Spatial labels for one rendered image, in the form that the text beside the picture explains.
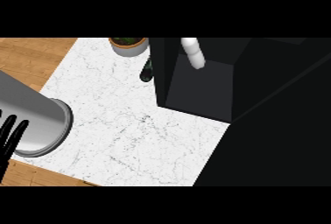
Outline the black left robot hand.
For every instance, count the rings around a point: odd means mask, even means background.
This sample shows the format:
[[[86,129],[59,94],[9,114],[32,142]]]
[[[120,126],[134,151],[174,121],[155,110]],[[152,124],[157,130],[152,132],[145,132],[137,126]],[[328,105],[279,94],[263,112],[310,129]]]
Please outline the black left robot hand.
[[[0,126],[0,183],[6,175],[9,159],[15,153],[16,146],[19,144],[22,135],[27,131],[29,121],[24,120],[18,124],[18,126],[15,126],[15,123],[16,123],[16,115],[10,115],[4,119],[4,123]]]

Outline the black open cabinet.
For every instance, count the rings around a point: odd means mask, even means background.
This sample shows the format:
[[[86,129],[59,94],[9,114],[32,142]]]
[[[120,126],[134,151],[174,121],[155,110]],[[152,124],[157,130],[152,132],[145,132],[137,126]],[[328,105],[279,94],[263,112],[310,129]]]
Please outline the black open cabinet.
[[[179,38],[149,40],[157,103],[226,123],[331,55],[331,38],[199,38],[198,43],[201,69]]]

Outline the black cabinet door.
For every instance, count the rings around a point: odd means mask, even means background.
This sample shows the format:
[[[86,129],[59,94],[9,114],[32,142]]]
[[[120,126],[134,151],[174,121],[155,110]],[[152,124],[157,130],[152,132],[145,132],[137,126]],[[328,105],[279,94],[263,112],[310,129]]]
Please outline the black cabinet door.
[[[331,54],[229,126],[196,186],[331,186]]]

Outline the grey metal cylinder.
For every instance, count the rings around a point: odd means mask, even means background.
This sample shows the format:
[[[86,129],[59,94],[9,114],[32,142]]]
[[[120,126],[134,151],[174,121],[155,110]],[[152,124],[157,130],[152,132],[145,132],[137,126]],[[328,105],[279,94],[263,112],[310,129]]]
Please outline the grey metal cylinder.
[[[15,154],[24,158],[44,156],[68,137],[74,122],[71,107],[0,71],[0,109],[4,117],[16,115],[19,123],[29,121]]]

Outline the dark green bottle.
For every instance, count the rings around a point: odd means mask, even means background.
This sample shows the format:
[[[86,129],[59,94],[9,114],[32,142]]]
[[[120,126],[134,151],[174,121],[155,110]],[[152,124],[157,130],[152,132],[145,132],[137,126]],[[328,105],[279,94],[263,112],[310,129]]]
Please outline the dark green bottle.
[[[151,59],[148,59],[145,66],[142,68],[139,78],[143,82],[149,82],[152,79],[152,64],[151,64]]]

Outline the grey pot with plant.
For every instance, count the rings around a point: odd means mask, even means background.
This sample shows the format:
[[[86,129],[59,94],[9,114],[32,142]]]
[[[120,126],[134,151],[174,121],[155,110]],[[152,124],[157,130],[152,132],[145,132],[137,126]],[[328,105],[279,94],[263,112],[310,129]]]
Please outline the grey pot with plant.
[[[148,38],[109,38],[111,47],[118,56],[136,57],[149,46]]]

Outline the white rounded bar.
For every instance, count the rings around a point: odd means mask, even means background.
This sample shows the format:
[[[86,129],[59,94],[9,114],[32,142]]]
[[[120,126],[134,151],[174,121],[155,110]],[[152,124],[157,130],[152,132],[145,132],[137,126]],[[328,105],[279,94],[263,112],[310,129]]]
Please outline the white rounded bar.
[[[182,38],[180,44],[182,44],[183,51],[186,52],[186,55],[188,55],[191,66],[195,69],[204,68],[205,59],[204,59],[198,39],[196,38]]]

